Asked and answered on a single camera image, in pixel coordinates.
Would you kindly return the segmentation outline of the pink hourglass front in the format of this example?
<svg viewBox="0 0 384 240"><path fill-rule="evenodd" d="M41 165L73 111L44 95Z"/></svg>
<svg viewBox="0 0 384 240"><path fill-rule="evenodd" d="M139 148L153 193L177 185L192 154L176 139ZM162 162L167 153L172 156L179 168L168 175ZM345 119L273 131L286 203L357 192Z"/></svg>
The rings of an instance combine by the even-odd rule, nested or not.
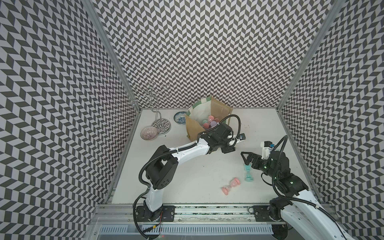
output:
<svg viewBox="0 0 384 240"><path fill-rule="evenodd" d="M231 182L230 182L228 185L223 186L223 187L221 188L221 190L222 190L222 192L224 193L224 195L227 196L227 195L229 194L229 192L230 192L233 188L239 186L240 184L241 184L240 180L239 180L238 178L234 178L233 180L231 180Z"/></svg>

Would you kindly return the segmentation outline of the purple hourglass small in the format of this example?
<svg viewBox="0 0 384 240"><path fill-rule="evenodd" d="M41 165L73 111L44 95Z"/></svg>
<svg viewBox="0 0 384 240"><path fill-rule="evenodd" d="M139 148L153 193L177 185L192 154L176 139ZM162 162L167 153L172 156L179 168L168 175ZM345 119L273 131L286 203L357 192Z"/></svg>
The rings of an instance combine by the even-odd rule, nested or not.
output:
<svg viewBox="0 0 384 240"><path fill-rule="evenodd" d="M215 127L215 126L217 126L218 125L218 123L216 122L216 121L212 121L211 123L210 123L210 126L213 128L213 127Z"/></svg>

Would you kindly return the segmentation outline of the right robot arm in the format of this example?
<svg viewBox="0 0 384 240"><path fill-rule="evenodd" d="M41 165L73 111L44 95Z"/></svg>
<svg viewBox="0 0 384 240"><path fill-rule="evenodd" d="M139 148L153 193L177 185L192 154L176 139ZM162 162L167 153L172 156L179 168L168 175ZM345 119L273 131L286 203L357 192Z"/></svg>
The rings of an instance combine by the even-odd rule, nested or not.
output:
<svg viewBox="0 0 384 240"><path fill-rule="evenodd" d="M271 178L277 197L269 203L269 217L291 225L305 240L351 240L337 220L320 204L309 186L291 172L284 149L288 136L277 144L262 142L262 154L241 152L246 165Z"/></svg>

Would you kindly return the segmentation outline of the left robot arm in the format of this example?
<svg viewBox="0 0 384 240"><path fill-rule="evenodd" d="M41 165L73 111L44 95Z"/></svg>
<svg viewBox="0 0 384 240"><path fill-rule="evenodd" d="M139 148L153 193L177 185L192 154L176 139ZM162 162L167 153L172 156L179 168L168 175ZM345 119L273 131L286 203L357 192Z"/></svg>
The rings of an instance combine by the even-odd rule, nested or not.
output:
<svg viewBox="0 0 384 240"><path fill-rule="evenodd" d="M139 182L147 188L133 203L134 220L154 222L161 218L164 188L173 180L178 166L218 149L223 154L234 152L236 144L245 139L241 134L240 117L232 114L224 117L217 126L198 133L194 142L177 148L158 147L139 171Z"/></svg>

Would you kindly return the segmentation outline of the pink hourglass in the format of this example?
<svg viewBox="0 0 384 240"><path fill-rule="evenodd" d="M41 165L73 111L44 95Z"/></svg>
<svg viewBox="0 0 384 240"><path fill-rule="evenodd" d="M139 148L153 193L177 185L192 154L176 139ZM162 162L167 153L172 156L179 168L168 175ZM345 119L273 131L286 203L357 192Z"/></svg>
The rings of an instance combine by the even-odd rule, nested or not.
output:
<svg viewBox="0 0 384 240"><path fill-rule="evenodd" d="M211 123L211 122L216 122L218 123L220 120L218 118L215 118L214 116L209 116L208 117L208 122Z"/></svg>
<svg viewBox="0 0 384 240"><path fill-rule="evenodd" d="M238 178L234 178L233 180L231 180L231 182L230 182L228 185L223 186L223 187L221 188L221 190L222 190L222 192L224 193L224 195L227 196L227 195L229 194L229 192L230 192L233 188L239 186L240 184L241 184L240 180L239 180Z"/></svg>

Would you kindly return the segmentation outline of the green canvas Christmas bag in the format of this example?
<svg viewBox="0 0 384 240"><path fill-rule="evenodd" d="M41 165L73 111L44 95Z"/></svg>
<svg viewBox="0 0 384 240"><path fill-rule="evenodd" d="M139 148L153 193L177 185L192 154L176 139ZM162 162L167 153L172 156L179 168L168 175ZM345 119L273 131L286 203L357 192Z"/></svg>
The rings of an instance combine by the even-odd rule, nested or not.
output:
<svg viewBox="0 0 384 240"><path fill-rule="evenodd" d="M216 100L212 96L200 99L193 104L186 114L187 137L191 142L197 139L198 133L205 131L204 121L208 121L212 116L221 121L224 117L230 115L233 108Z"/></svg>

